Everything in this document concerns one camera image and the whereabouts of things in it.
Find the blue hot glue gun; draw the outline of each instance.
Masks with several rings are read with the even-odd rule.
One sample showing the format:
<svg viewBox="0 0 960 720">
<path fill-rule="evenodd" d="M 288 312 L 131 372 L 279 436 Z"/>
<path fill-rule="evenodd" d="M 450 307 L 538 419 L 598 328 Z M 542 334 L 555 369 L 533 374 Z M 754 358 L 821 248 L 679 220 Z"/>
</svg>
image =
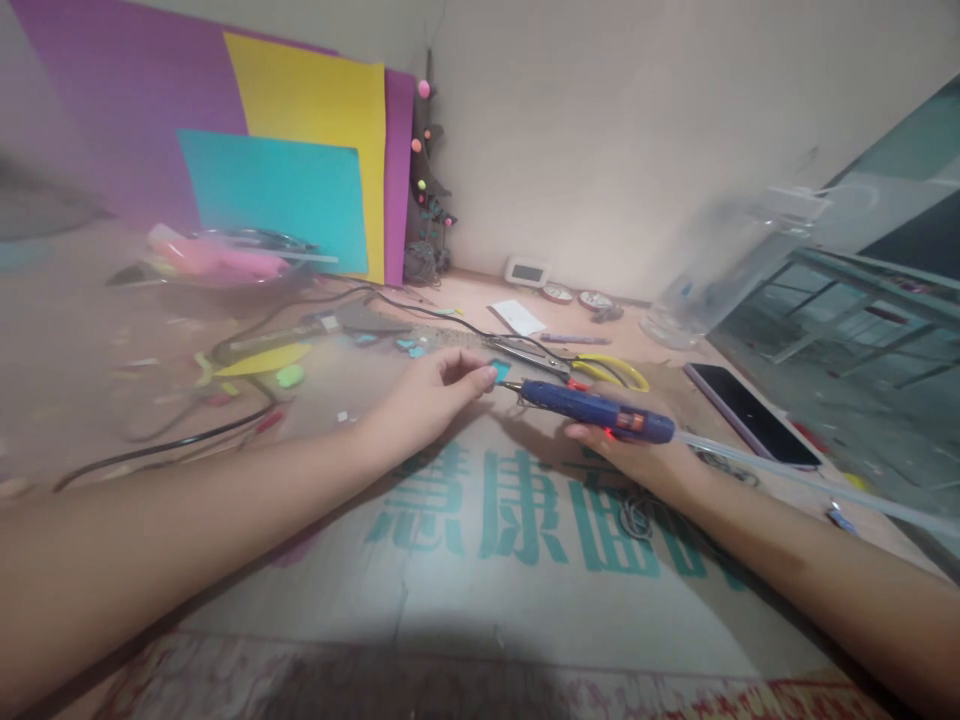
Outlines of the blue hot glue gun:
<svg viewBox="0 0 960 720">
<path fill-rule="evenodd" d="M 563 385 L 524 380 L 522 383 L 502 382 L 500 386 L 513 390 L 531 405 L 566 415 L 577 422 L 607 428 L 614 437 L 624 440 L 659 445 L 670 442 L 677 429 L 673 420 L 665 415 L 621 405 Z"/>
</svg>

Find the hand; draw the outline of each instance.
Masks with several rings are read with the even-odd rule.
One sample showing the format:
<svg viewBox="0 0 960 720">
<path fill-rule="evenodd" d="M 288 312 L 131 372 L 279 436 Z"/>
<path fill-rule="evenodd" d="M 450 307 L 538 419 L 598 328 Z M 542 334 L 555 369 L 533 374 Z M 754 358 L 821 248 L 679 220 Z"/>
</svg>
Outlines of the hand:
<svg viewBox="0 0 960 720">
<path fill-rule="evenodd" d="M 414 360 L 396 387 L 358 423 L 371 452 L 394 467 L 436 440 L 473 400 L 493 389 L 496 368 L 479 355 L 446 348 Z"/>
<path fill-rule="evenodd" d="M 670 415 L 663 408 L 663 403 L 650 393 L 608 382 L 594 383 L 590 392 L 624 405 Z M 676 440 L 663 445 L 624 442 L 611 437 L 603 428 L 580 423 L 568 425 L 564 428 L 564 434 L 599 453 L 628 478 L 665 500 L 673 491 L 695 484 L 698 478 L 705 476 L 702 463 L 686 445 Z"/>
</svg>

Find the white wall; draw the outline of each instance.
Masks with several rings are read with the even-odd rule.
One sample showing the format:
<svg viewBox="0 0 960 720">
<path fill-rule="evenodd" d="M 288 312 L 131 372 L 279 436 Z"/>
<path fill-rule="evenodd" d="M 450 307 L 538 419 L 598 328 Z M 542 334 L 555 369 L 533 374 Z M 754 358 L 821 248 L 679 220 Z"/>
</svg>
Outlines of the white wall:
<svg viewBox="0 0 960 720">
<path fill-rule="evenodd" d="M 960 72 L 953 0 L 140 1 L 408 71 L 439 26 L 456 264 L 648 300 L 692 219 L 822 186 Z"/>
</svg>

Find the colored paper sheet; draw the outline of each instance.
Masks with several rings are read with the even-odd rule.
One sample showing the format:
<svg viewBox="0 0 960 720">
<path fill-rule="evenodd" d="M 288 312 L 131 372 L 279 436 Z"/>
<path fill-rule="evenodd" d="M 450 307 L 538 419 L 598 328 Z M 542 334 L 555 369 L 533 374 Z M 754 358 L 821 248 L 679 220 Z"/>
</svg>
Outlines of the colored paper sheet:
<svg viewBox="0 0 960 720">
<path fill-rule="evenodd" d="M 177 128 L 246 134 L 214 23 L 117 0 L 12 0 L 88 144 L 108 207 L 131 227 L 198 229 Z"/>
<path fill-rule="evenodd" d="M 251 135 L 356 148 L 369 269 L 382 283 L 386 108 L 383 65 L 225 33 Z"/>
<path fill-rule="evenodd" d="M 339 258 L 317 263 L 323 272 L 367 272 L 354 148 L 199 130 L 177 134 L 205 228 L 269 228 Z"/>
<path fill-rule="evenodd" d="M 217 377 L 236 377 L 238 375 L 256 375 L 257 373 L 281 370 L 301 360 L 304 355 L 310 352 L 310 347 L 310 345 L 304 343 L 284 345 L 244 358 L 229 367 L 217 370 L 214 375 Z"/>
<path fill-rule="evenodd" d="M 387 143 L 383 166 L 383 260 L 389 285 L 403 284 L 403 250 L 410 199 L 410 138 L 413 137 L 413 75 L 387 70 Z"/>
</svg>

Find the green foam piece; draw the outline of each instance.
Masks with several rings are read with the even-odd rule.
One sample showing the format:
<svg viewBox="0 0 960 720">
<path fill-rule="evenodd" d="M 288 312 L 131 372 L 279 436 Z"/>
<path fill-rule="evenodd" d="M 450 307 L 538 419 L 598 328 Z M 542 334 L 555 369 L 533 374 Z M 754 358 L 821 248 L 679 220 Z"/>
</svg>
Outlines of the green foam piece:
<svg viewBox="0 0 960 720">
<path fill-rule="evenodd" d="M 305 373 L 299 365 L 287 365 L 277 371 L 277 385 L 282 388 L 291 388 L 303 382 Z"/>
<path fill-rule="evenodd" d="M 494 360 L 490 364 L 497 369 L 497 382 L 503 382 L 507 379 L 507 373 L 510 372 L 510 363 L 505 363 L 503 360 Z"/>
</svg>

